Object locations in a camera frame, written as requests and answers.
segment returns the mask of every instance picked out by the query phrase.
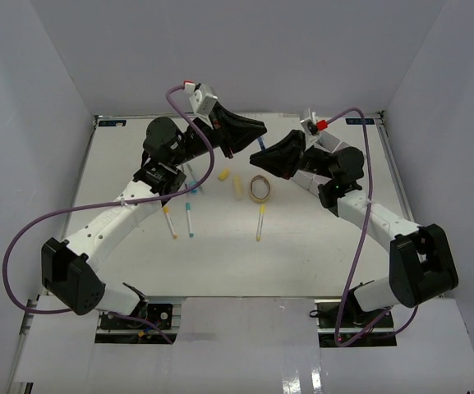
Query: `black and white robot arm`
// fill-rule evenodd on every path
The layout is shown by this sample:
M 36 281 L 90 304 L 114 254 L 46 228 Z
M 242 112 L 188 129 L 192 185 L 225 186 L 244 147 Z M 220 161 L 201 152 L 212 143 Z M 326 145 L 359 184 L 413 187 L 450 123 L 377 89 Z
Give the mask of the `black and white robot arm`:
M 366 234 L 389 253 L 389 275 L 352 288 L 347 302 L 358 313 L 397 304 L 419 305 L 458 285 L 449 243 L 441 227 L 423 227 L 369 201 L 357 184 L 364 176 L 363 153 L 347 147 L 333 153 L 317 149 L 318 134 L 327 127 L 309 110 L 301 117 L 303 131 L 293 130 L 277 144 L 251 155 L 250 163 L 289 179 L 297 171 L 325 176 L 319 186 L 322 206 L 338 218 L 363 228 L 371 204 Z
M 267 130 L 264 123 L 226 110 L 207 85 L 185 83 L 194 119 L 213 148 L 227 158 L 242 151 Z M 144 295 L 126 283 L 104 283 L 99 269 L 108 255 L 148 216 L 166 201 L 138 204 L 138 199 L 170 195 L 186 179 L 178 167 L 208 151 L 190 126 L 180 131 L 168 117 L 158 117 L 147 127 L 140 169 L 116 198 L 119 205 L 100 213 L 64 241 L 51 238 L 41 250 L 42 283 L 76 314 L 93 309 L 137 315 Z

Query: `gray wall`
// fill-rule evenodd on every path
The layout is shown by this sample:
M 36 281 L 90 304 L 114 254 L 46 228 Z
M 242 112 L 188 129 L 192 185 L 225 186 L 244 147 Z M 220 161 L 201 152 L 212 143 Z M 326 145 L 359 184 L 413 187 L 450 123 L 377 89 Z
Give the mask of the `gray wall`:
M 474 2 L 447 1 L 389 106 L 388 128 L 416 220 L 448 233 L 474 347 Z
M 16 352 L 23 313 L 7 298 L 2 257 L 27 222 L 66 207 L 92 118 L 28 0 L 0 0 L 0 392 Z M 20 300 L 39 289 L 39 249 L 62 219 L 25 236 L 12 256 Z
M 169 112 L 193 79 L 232 110 L 331 115 L 388 107 L 444 0 L 32 3 L 93 114 Z

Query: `roll of tape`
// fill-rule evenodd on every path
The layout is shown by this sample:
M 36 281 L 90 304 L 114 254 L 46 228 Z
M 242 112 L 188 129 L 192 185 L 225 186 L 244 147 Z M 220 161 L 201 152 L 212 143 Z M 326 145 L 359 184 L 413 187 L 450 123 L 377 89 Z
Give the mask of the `roll of tape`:
M 268 189 L 266 195 L 264 195 L 264 196 L 256 195 L 255 192 L 253 191 L 253 184 L 256 183 L 257 181 L 264 182 L 264 184 L 266 185 L 266 188 Z M 256 203 L 258 203 L 258 204 L 263 204 L 269 199 L 270 196 L 271 196 L 271 185 L 270 185 L 269 181 L 266 179 L 266 177 L 261 176 L 261 175 L 255 176 L 250 182 L 250 197 L 251 197 L 251 199 L 253 201 L 255 201 Z

